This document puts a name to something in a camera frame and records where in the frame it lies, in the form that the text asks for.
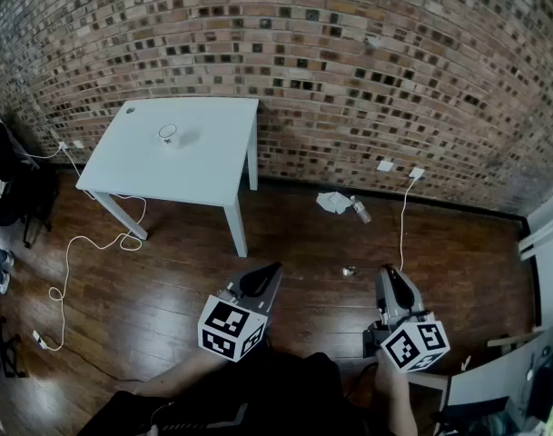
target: sneaker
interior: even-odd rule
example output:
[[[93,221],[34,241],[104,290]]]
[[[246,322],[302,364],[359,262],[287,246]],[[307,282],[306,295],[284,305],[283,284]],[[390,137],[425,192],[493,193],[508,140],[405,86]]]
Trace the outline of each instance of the sneaker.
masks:
[[[4,280],[0,284],[0,292],[5,294],[7,292],[7,286],[10,285],[10,275],[7,272],[2,272],[4,274]]]
[[[14,266],[14,262],[15,262],[14,254],[11,253],[10,251],[7,251],[5,253],[4,263],[6,264],[6,266]]]

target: small silver object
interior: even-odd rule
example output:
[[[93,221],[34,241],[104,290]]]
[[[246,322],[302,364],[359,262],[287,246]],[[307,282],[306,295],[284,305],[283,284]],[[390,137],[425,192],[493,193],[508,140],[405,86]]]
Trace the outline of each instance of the small silver object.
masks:
[[[352,265],[343,266],[342,274],[344,276],[354,276],[355,274],[357,274],[357,268]]]

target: brick wall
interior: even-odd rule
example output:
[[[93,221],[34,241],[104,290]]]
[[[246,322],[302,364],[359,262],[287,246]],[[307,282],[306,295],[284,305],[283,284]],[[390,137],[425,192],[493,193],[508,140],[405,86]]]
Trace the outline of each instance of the brick wall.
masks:
[[[83,163],[125,100],[178,95],[260,98],[264,175],[403,192],[420,165],[412,193],[527,211],[553,0],[0,0],[0,115],[33,151],[55,129]]]

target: white mug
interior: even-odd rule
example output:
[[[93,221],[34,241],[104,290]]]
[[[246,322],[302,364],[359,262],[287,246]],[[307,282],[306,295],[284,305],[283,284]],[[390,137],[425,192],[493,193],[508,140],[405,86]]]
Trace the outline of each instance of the white mug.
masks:
[[[166,124],[157,134],[161,144],[170,149],[179,148],[180,134],[175,124]]]

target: black chair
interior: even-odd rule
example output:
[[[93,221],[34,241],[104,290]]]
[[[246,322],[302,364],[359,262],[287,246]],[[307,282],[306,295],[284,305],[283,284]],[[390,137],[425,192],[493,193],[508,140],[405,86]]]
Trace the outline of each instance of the black chair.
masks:
[[[3,124],[0,124],[0,180],[6,183],[0,197],[0,226],[22,220],[24,246],[30,248],[27,235],[33,218],[40,220],[46,230],[52,230],[48,219],[58,195],[58,182],[54,171],[36,168],[18,158]]]
[[[6,378],[25,378],[24,372],[19,372],[18,368],[18,354],[15,350],[15,345],[21,341],[20,336],[15,334],[8,341],[4,341],[4,334],[2,327],[7,323],[5,317],[0,317],[0,370],[4,370],[4,376]]]

